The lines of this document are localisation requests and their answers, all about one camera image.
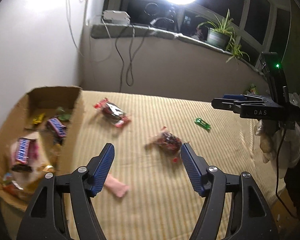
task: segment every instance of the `candy bar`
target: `candy bar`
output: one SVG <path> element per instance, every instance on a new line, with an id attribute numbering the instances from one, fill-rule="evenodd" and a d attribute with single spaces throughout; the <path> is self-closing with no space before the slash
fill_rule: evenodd
<path id="1" fill-rule="evenodd" d="M 12 170 L 16 172 L 31 172 L 32 169 L 29 166 L 29 148 L 31 143 L 35 143 L 36 140 L 19 138 L 18 147 L 15 153 L 15 160 L 13 161 Z"/>
<path id="2" fill-rule="evenodd" d="M 32 120 L 32 124 L 33 125 L 38 125 L 40 123 L 42 123 L 44 117 L 45 117 L 45 113 L 39 114 L 38 116 L 36 116 L 33 120 Z"/>
<path id="3" fill-rule="evenodd" d="M 47 121 L 46 127 L 53 132 L 56 142 L 62 144 L 63 139 L 66 137 L 66 126 L 53 117 Z"/>

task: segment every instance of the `electrical cable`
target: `electrical cable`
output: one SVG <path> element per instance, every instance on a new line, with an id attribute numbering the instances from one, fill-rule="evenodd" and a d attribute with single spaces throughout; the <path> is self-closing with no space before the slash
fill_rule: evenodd
<path id="1" fill-rule="evenodd" d="M 126 72 L 126 83 L 127 83 L 127 85 L 130 86 L 130 87 L 133 86 L 133 84 L 134 84 L 134 78 L 133 78 L 133 72 L 132 72 L 132 62 L 133 62 L 133 60 L 134 60 L 134 57 L 135 57 L 136 54 L 138 53 L 138 51 L 141 49 L 141 47 L 142 47 L 142 45 L 143 45 L 143 43 L 144 43 L 144 41 L 145 41 L 145 38 L 146 38 L 147 34 L 149 33 L 149 30 L 150 30 L 150 29 L 148 29 L 148 30 L 145 32 L 145 34 L 143 35 L 142 41 L 141 41 L 141 43 L 139 44 L 139 46 L 137 47 L 137 49 L 135 50 L 135 52 L 133 53 L 132 57 L 131 57 L 131 47 L 132 47 L 132 46 L 129 47 L 130 64 L 129 64 L 129 67 L 128 67 L 127 72 Z M 131 75 L 131 84 L 128 83 L 128 74 L 129 74 L 129 71 L 130 71 L 130 75 Z"/>
<path id="2" fill-rule="evenodd" d="M 68 21 L 68 26 L 69 26 L 69 30 L 70 30 L 70 34 L 71 34 L 71 38 L 72 38 L 72 41 L 74 43 L 74 46 L 77 49 L 77 52 L 83 57 L 83 54 L 81 53 L 81 51 L 79 50 L 77 44 L 75 43 L 74 36 L 73 36 L 73 33 L 72 33 L 70 0 L 66 0 L 66 18 L 67 18 L 67 21 Z"/>
<path id="3" fill-rule="evenodd" d="M 280 153 L 280 149 L 281 149 L 281 146 L 283 144 L 283 141 L 284 141 L 284 137 L 286 136 L 286 132 L 287 132 L 287 129 L 285 128 L 283 130 L 282 139 L 280 141 L 280 144 L 279 144 L 279 147 L 278 147 L 278 152 L 277 152 L 277 157 L 276 157 L 277 182 L 276 182 L 276 187 L 275 187 L 275 195 L 277 196 L 277 198 L 281 202 L 281 204 L 284 206 L 284 208 L 287 210 L 287 212 L 289 213 L 289 215 L 292 216 L 295 219 L 298 219 L 296 216 L 294 216 L 290 212 L 290 210 L 287 208 L 287 206 L 285 205 L 285 203 L 282 201 L 282 199 L 278 195 L 278 187 L 279 187 L 279 153 Z"/>
<path id="4" fill-rule="evenodd" d="M 106 25 L 106 23 L 105 23 L 103 17 L 101 17 L 101 20 L 102 20 L 102 22 L 103 22 L 103 25 L 106 27 L 107 33 L 108 33 L 108 35 L 109 35 L 109 39 L 111 39 L 111 36 L 110 36 L 109 30 L 108 30 L 108 27 L 107 27 L 107 25 Z"/>
<path id="5" fill-rule="evenodd" d="M 123 60 L 123 57 L 121 56 L 121 53 L 119 52 L 118 50 L 118 47 L 117 47 L 117 43 L 118 43 L 118 40 L 119 38 L 121 37 L 121 35 L 125 32 L 125 30 L 129 27 L 129 25 L 127 25 L 125 28 L 122 29 L 122 31 L 119 33 L 118 37 L 115 39 L 115 42 L 114 42 L 114 46 L 115 46 L 115 49 L 117 50 L 121 60 L 122 60 L 122 68 L 121 68 L 121 73 L 120 73 L 120 86 L 119 86 L 119 92 L 121 93 L 122 91 L 122 76 L 123 76 L 123 70 L 124 70 L 124 60 Z"/>
<path id="6" fill-rule="evenodd" d="M 131 24 L 131 25 L 132 25 L 132 38 L 131 38 L 130 46 L 129 46 L 129 59 L 130 59 L 130 64 L 129 64 L 129 67 L 128 67 L 127 72 L 126 72 L 126 84 L 127 84 L 129 87 L 132 87 L 133 84 L 134 84 L 134 78 L 133 78 L 133 72 L 132 72 L 131 49 L 132 49 L 133 39 L 134 39 L 134 36 L 135 36 L 135 29 L 134 29 L 134 25 L 133 25 L 133 24 Z M 131 83 L 130 83 L 130 84 L 129 84 L 129 82 L 128 82 L 129 71 L 130 71 L 130 75 L 131 75 Z"/>

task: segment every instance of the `red candy package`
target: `red candy package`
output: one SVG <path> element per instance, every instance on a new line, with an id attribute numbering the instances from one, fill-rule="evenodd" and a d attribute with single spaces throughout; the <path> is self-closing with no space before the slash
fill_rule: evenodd
<path id="1" fill-rule="evenodd" d="M 160 146 L 166 153 L 174 155 L 173 162 L 177 162 L 180 156 L 180 148 L 182 141 L 177 136 L 173 135 L 164 126 L 160 133 L 151 137 L 151 143 Z"/>
<path id="2" fill-rule="evenodd" d="M 2 188 L 3 190 L 5 190 L 6 192 L 10 193 L 11 195 L 18 197 L 18 193 L 20 190 L 23 190 L 23 188 L 21 188 L 18 183 L 13 179 L 13 176 L 11 173 L 6 173 L 3 176 L 2 179 L 3 183 L 2 183 Z"/>
<path id="3" fill-rule="evenodd" d="M 116 127 L 123 127 L 131 120 L 127 114 L 117 107 L 114 103 L 109 102 L 108 98 L 102 99 L 94 106 L 95 109 L 101 110 L 103 115 Z"/>

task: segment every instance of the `spider plant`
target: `spider plant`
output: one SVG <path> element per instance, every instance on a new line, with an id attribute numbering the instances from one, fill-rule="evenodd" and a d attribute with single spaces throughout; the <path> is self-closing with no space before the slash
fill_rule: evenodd
<path id="1" fill-rule="evenodd" d="M 233 21 L 233 18 L 230 18 L 230 10 L 228 9 L 226 18 L 222 17 L 221 21 L 218 19 L 218 17 L 215 14 L 214 14 L 214 16 L 216 17 L 216 19 L 218 21 L 217 23 L 214 23 L 212 21 L 206 21 L 206 22 L 200 23 L 198 25 L 198 27 L 205 25 L 205 24 L 211 24 L 213 26 L 213 30 L 215 32 L 219 32 L 219 33 L 222 33 L 222 34 L 232 37 L 232 35 L 234 33 L 234 28 L 230 26 L 230 24 Z"/>
<path id="2" fill-rule="evenodd" d="M 226 63 L 228 63 L 233 58 L 235 58 L 236 61 L 238 62 L 238 59 L 243 58 L 244 54 L 248 56 L 248 59 L 250 61 L 249 55 L 246 52 L 241 51 L 241 44 L 235 44 L 235 39 L 233 37 L 231 37 L 231 39 L 229 41 L 229 46 L 231 48 L 232 56 L 230 56 L 228 58 L 228 60 L 226 61 Z"/>

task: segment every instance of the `green flower pot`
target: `green flower pot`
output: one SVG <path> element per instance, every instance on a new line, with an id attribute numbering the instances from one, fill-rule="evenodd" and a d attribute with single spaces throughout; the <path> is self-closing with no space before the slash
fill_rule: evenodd
<path id="1" fill-rule="evenodd" d="M 226 49 L 226 46 L 228 45 L 229 41 L 230 37 L 228 35 L 216 32 L 212 28 L 209 28 L 207 37 L 208 44 L 224 50 Z"/>

